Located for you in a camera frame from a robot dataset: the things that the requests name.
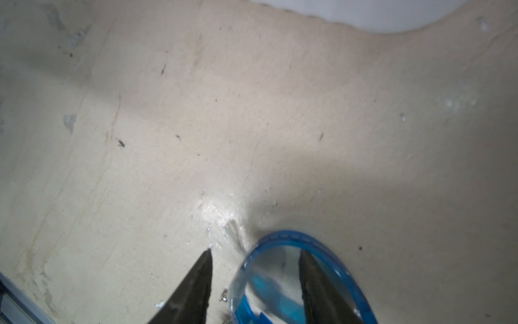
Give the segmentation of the blue strap watch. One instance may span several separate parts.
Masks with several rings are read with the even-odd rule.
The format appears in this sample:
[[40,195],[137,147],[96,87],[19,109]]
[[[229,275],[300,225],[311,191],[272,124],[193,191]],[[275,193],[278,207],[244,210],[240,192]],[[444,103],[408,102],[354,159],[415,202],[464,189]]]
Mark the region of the blue strap watch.
[[228,288],[232,323],[306,323],[299,281],[299,254],[307,250],[363,323],[377,318],[347,267],[317,239],[293,230],[261,238],[244,258]]

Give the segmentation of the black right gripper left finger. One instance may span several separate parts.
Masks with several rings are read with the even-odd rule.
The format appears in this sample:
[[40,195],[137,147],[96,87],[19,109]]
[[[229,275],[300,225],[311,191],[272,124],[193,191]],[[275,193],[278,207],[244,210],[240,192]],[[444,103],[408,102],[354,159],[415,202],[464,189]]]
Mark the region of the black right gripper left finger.
[[205,324],[213,278],[212,251],[207,249],[149,324]]

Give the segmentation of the white plastic storage box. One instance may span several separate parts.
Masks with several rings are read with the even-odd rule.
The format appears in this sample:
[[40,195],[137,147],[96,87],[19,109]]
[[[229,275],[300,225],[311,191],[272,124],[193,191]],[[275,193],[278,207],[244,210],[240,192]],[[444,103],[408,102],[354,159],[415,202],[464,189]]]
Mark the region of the white plastic storage box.
[[263,0],[259,3],[347,24],[361,31],[393,34],[432,24],[459,9],[466,0]]

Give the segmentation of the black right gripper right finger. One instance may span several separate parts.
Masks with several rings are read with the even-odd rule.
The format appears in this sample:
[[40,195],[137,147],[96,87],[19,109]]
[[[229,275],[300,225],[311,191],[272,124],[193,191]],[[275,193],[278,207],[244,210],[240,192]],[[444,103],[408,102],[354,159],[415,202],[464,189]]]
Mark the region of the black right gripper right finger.
[[363,323],[333,286],[312,253],[301,250],[298,264],[306,323]]

